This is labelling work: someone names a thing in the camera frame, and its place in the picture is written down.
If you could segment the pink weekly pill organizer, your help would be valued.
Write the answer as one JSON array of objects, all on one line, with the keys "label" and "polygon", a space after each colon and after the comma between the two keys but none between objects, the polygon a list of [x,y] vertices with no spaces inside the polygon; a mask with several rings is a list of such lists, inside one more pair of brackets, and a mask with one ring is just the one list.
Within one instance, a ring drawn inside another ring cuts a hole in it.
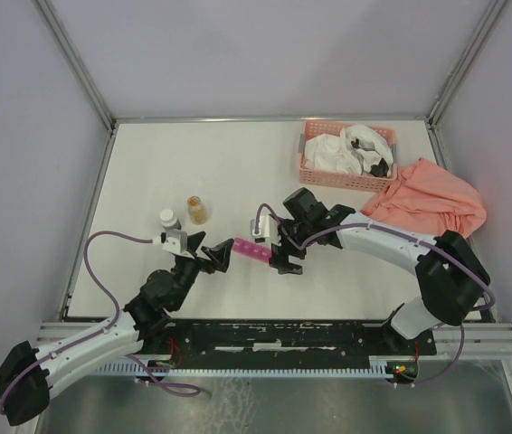
[{"label": "pink weekly pill organizer", "polygon": [[271,249],[263,244],[254,243],[245,239],[236,237],[232,246],[232,250],[244,257],[255,259],[262,263],[269,263],[271,257]]}]

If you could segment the amber pill bottle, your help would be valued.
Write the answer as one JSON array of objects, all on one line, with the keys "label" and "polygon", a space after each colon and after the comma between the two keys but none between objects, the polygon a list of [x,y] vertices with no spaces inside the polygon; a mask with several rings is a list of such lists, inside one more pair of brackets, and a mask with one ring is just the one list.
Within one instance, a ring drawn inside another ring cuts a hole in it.
[{"label": "amber pill bottle", "polygon": [[191,196],[187,200],[187,210],[190,220],[193,224],[202,225],[208,219],[208,214],[204,207],[204,203],[198,196]]}]

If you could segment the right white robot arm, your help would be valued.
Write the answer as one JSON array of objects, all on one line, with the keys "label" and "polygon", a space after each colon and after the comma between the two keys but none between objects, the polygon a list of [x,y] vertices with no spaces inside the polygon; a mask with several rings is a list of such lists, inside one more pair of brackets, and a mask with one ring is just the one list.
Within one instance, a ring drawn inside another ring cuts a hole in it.
[{"label": "right white robot arm", "polygon": [[420,295],[401,304],[384,323],[382,343],[391,353],[403,353],[426,330],[460,326],[470,312],[489,310],[495,303],[489,274],[455,231],[434,236],[402,230],[343,204],[327,208],[307,188],[283,205],[289,217],[262,204],[251,223],[252,237],[269,243],[269,264],[279,274],[301,274],[302,267],[291,259],[305,259],[308,247],[318,244],[369,254],[416,277]]}]

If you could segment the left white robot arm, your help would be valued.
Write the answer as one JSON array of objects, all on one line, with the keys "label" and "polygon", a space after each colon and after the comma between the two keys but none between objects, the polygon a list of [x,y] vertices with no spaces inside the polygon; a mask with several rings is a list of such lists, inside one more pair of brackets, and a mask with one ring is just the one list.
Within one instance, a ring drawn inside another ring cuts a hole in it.
[{"label": "left white robot arm", "polygon": [[80,378],[119,357],[161,350],[171,313],[183,305],[201,273],[226,272],[234,241],[212,248],[205,234],[172,230],[148,240],[171,254],[171,269],[152,272],[138,294],[124,307],[113,297],[112,316],[51,344],[24,341],[0,365],[0,414],[16,427],[40,415],[60,392]]}]

